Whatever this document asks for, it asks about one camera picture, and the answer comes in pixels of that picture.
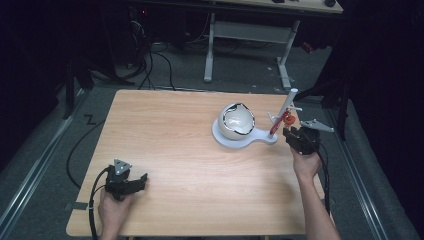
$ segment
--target table top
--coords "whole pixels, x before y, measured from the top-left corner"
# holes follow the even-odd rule
[[[337,13],[343,12],[343,8],[336,1],[333,7],[327,7],[324,0],[285,0],[284,3],[274,3],[272,0],[214,0],[215,2],[234,3],[255,5],[261,7],[272,7],[281,9],[302,10],[320,13]]]
[[[237,102],[253,112],[257,128],[270,129],[268,112],[277,115],[285,98],[120,90],[77,202],[88,203],[97,175],[119,158],[133,165],[129,180],[149,174],[145,190],[136,193],[121,232],[124,236],[304,234],[300,191],[281,129],[275,144],[254,142],[239,150],[218,144],[211,130],[221,109]],[[323,198],[318,177],[315,186]],[[99,195],[94,215],[100,232]],[[88,211],[73,210],[67,233],[91,235]]]

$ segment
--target hand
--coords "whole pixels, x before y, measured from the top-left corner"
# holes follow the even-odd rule
[[[123,201],[117,201],[105,189],[101,190],[98,210],[103,225],[102,240],[118,238],[133,198],[134,194],[130,194]]]
[[[321,159],[316,152],[302,155],[290,147],[293,154],[293,168],[299,181],[313,181],[314,176],[321,168]]]

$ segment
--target gray carpet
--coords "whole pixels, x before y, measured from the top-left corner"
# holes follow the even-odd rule
[[[172,83],[179,91],[222,91],[240,93],[286,94],[279,79],[274,59],[247,57],[224,53],[215,54],[212,83],[203,82],[205,63],[204,49],[186,48],[184,51],[166,45],[155,45],[153,51],[161,51],[172,66]],[[331,49],[317,50],[307,54],[293,48],[287,61],[287,69],[293,87],[306,90],[314,85],[323,63]],[[164,58],[153,54],[153,68],[150,75],[152,85],[146,82],[142,89],[172,90],[169,81],[169,66]],[[118,67],[118,73],[130,70]],[[26,207],[20,214],[7,239],[74,239],[66,234],[66,225],[71,214],[70,208],[79,189],[66,173],[66,162],[75,144],[87,131],[107,117],[114,94],[119,89],[137,89],[145,73],[131,79],[134,86],[121,86],[108,81],[96,80],[92,91],[86,93],[72,122],[64,132],[51,156],[51,162],[44,177],[33,192]],[[4,212],[31,167],[43,154],[56,130],[63,124],[65,113],[63,91],[58,95],[58,107],[34,130],[23,144],[13,161],[1,172],[0,210]],[[296,103],[304,111],[299,112],[303,120],[318,119],[331,125],[332,113],[337,109],[322,109],[319,97],[308,97]],[[375,203],[375,209],[384,226],[388,239],[419,239],[413,226],[405,216],[395,193],[370,149],[365,133],[357,120],[354,106],[349,103],[349,117],[346,123],[346,142],[352,154],[360,177]],[[90,158],[94,152],[102,126],[84,138],[70,158],[70,172],[77,183],[83,181]],[[373,231],[358,200],[354,183],[349,177],[346,156],[342,151],[336,133],[322,133],[322,143],[329,158],[331,181],[331,208],[334,221],[343,239],[374,239]],[[272,236],[272,239],[305,239],[304,236]]]

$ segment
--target white sphere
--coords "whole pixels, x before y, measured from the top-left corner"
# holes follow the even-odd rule
[[[226,138],[240,140],[255,127],[255,117],[243,103],[233,103],[222,109],[218,117],[218,126]]]

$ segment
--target white base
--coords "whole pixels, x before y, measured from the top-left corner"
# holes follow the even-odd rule
[[[224,147],[241,149],[247,147],[252,142],[264,142],[266,144],[274,144],[278,140],[278,135],[274,134],[272,138],[268,137],[269,131],[261,130],[258,128],[253,128],[253,130],[241,140],[231,140],[222,135],[219,131],[218,120],[216,119],[212,124],[212,135],[215,140],[223,145]]]

